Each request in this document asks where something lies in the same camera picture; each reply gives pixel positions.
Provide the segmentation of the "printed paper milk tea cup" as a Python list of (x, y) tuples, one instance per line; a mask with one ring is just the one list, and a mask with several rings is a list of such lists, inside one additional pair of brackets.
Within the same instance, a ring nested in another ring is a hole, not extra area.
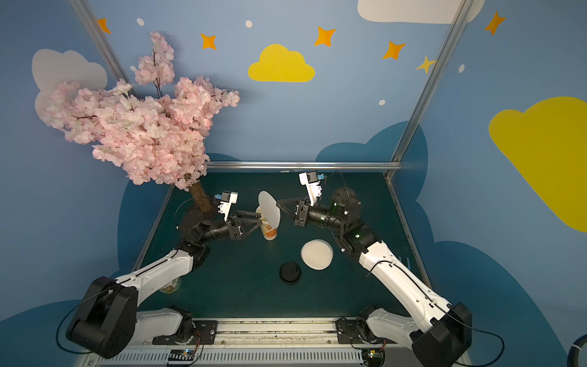
[(258, 206), (255, 212), (261, 215), (260, 229), (264, 239), (267, 241), (275, 240), (278, 235), (278, 230), (269, 225), (268, 221), (264, 218), (264, 215), (262, 214), (261, 207)]

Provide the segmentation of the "black plastic cup lid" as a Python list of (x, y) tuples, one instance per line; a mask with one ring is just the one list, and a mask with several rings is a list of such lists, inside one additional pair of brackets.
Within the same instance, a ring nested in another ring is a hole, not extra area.
[(296, 262), (287, 262), (281, 266), (279, 276), (284, 284), (296, 284), (301, 279), (301, 268)]

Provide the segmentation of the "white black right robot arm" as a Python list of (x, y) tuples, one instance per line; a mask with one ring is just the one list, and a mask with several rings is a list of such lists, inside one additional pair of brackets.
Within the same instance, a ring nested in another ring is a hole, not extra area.
[(375, 276), (408, 312), (402, 317), (383, 308), (365, 309), (357, 317), (362, 342), (392, 341), (412, 350), (423, 366), (453, 366), (471, 347), (470, 310), (449, 303), (401, 263), (362, 220), (362, 204), (354, 191), (337, 189), (329, 206), (313, 198), (279, 200), (276, 205), (295, 226), (313, 224), (332, 230), (339, 248)]

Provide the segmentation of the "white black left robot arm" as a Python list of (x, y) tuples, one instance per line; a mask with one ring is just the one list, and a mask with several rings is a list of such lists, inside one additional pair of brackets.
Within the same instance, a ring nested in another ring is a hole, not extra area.
[(261, 214), (238, 211), (233, 216), (192, 209), (178, 227), (180, 242), (167, 255), (116, 279), (97, 278), (88, 288), (67, 327), (68, 341), (110, 359), (130, 343), (163, 339), (176, 344), (194, 341), (191, 312), (180, 307), (139, 311), (151, 295), (200, 267), (215, 240), (241, 240), (262, 224)]

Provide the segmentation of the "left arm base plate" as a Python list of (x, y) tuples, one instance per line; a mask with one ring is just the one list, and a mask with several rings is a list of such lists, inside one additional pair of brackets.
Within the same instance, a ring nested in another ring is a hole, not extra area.
[(213, 345), (216, 339), (218, 321), (192, 320), (190, 324), (182, 324), (171, 336), (157, 336), (153, 345)]

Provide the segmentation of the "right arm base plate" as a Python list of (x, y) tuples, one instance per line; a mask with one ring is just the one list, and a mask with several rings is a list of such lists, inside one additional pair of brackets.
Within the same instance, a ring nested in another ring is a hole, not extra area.
[(339, 318), (334, 322), (339, 344), (374, 344), (385, 342), (385, 338), (375, 336), (365, 321)]

